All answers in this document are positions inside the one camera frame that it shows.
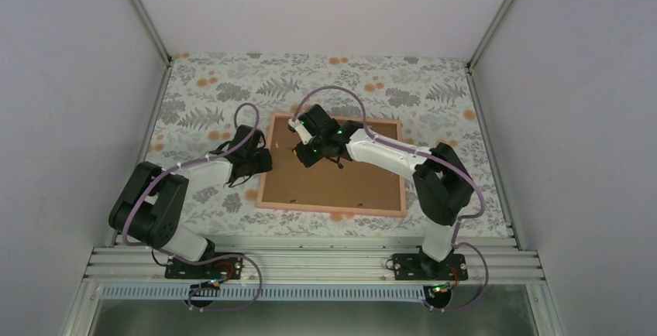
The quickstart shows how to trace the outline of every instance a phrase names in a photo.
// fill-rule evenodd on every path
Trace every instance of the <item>aluminum frame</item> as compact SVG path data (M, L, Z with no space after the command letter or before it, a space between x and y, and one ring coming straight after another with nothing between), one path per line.
M538 336L563 336L563 330L547 284L528 284L527 294Z

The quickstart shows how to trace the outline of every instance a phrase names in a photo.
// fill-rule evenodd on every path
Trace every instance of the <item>gray wall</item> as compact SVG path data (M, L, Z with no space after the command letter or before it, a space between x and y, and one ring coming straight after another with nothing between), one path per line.
M127 0L1 0L0 15L0 324L57 334L163 65Z
M655 0L518 0L476 67L567 334L657 327L655 65Z

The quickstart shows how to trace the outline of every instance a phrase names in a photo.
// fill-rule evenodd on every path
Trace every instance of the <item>wooden tray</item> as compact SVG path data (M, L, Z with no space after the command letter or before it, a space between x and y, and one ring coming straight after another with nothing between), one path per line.
M322 159L305 168L292 152L299 136L287 129L291 113L274 113L267 131L273 170L260 178L256 206L373 216L406 216L406 189L399 175L363 162L343 160L341 170ZM334 117L339 123L360 118ZM375 132L401 139L401 123L367 119Z

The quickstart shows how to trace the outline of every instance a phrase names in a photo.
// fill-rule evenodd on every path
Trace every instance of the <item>floral patterned surface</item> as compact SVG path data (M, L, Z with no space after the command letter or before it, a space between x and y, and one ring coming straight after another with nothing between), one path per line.
M147 160L164 167L199 158L234 135L233 112L244 101L260 110L264 132L275 111L293 111L312 89L343 86L364 101L369 118L399 119L404 141L446 142L486 198L486 214L466 220L463 236L506 235L504 217L470 98L463 62L418 57L331 57L303 54L183 53L177 56ZM357 116L352 98L324 91L311 103L329 114ZM245 108L238 123L252 124ZM423 236L426 217L411 183L408 216L378 218L255 207L259 177L234 188L208 186L187 196L182 222L204 235ZM478 211L473 196L467 214Z

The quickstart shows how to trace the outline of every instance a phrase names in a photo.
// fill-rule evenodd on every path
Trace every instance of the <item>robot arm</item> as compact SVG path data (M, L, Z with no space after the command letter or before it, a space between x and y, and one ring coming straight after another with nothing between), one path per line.
M241 125L235 137L210 154L219 154L229 146L232 148L242 141L252 127ZM188 198L199 190L213 185L233 185L242 177L270 171L271 155L264 144L264 135L256 130L253 136L234 153L195 166L181 168L166 175L139 206L128 235L154 249L173 253L189 261L209 259L215 255L214 244L206 238L179 225L181 212ZM109 225L121 231L126 219L139 196L162 168L149 162L142 162L132 172L126 187L121 192L112 212Z
M403 142L374 133L373 140L358 122L347 121L340 125L319 105L313 105L295 120L289 129L299 134L301 142L295 148L298 159L310 167L322 158L333 162L341 159L371 163L402 176L414 183L418 201L428 218L421 255L434 262L445 260L452 253L452 234L461 210L470 202L472 187L446 167L418 156L432 154L457 167L466 175L465 167L454 150L439 144L435 148L409 146ZM412 149L405 152L394 146Z

